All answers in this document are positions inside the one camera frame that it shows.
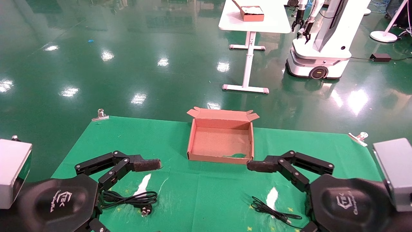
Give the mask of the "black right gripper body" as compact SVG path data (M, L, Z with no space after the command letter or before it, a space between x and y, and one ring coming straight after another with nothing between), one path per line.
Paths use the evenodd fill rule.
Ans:
M410 232L411 212L398 212L385 185L322 175L309 186L307 215L318 232Z

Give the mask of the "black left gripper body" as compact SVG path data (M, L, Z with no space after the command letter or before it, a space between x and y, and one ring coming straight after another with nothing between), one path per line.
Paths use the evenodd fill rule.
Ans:
M10 209L2 209L2 232L89 232L99 218L98 183L87 175L26 183Z

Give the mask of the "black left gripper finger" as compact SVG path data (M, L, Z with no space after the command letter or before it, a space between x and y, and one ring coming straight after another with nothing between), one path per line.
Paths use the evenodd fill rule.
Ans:
M113 151L75 165L77 175L92 175L108 170L98 179L100 191L109 190L130 171L144 172L160 168L159 159L143 159L140 155L126 155L120 151Z
M93 218L86 223L86 231L87 232L109 232L109 229L104 226L99 219Z

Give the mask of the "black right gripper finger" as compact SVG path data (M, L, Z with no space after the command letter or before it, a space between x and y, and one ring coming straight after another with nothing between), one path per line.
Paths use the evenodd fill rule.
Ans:
M269 155L264 160L250 160L247 162L248 170L260 173L279 172L299 191L308 192L309 179L300 173L296 167L318 175L332 175L334 171L332 163L295 151L288 151L281 156Z
M306 226L300 229L300 232L317 232L318 224L316 222L310 221Z

